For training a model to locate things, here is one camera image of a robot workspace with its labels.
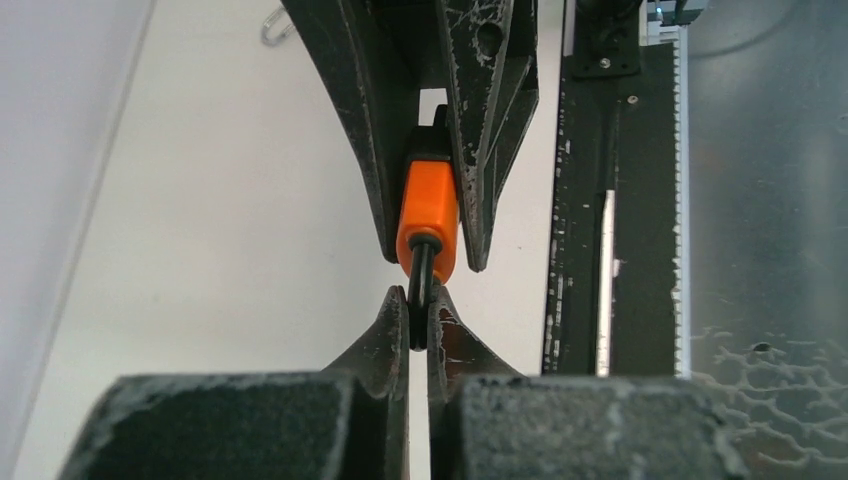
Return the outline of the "large brass padlock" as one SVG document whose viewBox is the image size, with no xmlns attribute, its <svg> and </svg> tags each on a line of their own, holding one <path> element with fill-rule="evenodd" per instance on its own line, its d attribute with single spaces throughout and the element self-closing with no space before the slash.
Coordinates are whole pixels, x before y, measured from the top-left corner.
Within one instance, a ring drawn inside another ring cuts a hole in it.
<svg viewBox="0 0 848 480">
<path fill-rule="evenodd" d="M 284 6 L 273 10 L 263 21 L 260 28 L 260 41 L 269 48 L 283 43 L 296 31 L 295 26 Z"/>
</svg>

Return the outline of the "orange black padlock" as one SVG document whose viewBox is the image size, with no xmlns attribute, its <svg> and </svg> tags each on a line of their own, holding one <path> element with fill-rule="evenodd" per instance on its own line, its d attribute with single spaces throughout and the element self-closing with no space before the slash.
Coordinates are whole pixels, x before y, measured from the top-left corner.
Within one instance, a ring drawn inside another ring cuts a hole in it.
<svg viewBox="0 0 848 480">
<path fill-rule="evenodd" d="M 433 123 L 415 127 L 407 148 L 396 251 L 409 278 L 410 347 L 415 351 L 427 348 L 429 306 L 456 266 L 459 204 L 447 114 L 446 104 L 437 106 Z"/>
</svg>

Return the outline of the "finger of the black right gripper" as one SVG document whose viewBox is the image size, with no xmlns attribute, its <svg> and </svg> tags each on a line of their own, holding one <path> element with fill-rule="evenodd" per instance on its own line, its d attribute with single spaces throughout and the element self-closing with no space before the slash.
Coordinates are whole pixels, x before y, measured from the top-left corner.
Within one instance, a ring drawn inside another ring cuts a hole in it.
<svg viewBox="0 0 848 480">
<path fill-rule="evenodd" d="M 365 1 L 284 0 L 363 178 L 380 249 L 395 263 L 407 140 L 419 89 Z"/>
<path fill-rule="evenodd" d="M 539 102 L 535 1 L 438 1 L 468 266 L 486 269 L 497 204 Z"/>
</svg>

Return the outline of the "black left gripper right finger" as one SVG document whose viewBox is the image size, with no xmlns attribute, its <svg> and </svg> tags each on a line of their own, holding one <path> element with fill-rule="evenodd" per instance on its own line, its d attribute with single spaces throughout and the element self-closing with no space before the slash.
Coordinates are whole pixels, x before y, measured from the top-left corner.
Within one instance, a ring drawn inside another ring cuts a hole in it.
<svg viewBox="0 0 848 480">
<path fill-rule="evenodd" d="M 445 286 L 438 286 L 433 295 L 427 327 L 429 405 L 447 404 L 469 375 L 521 376 L 461 320 Z"/>
</svg>

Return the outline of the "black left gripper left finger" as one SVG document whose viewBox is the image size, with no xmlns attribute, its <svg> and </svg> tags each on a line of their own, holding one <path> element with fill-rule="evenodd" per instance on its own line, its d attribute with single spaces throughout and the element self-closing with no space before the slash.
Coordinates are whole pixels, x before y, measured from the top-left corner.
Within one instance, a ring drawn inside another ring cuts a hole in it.
<svg viewBox="0 0 848 480">
<path fill-rule="evenodd" d="M 374 322 L 324 371 L 353 374 L 376 399 L 408 394 L 409 313 L 399 285 L 390 286 Z"/>
</svg>

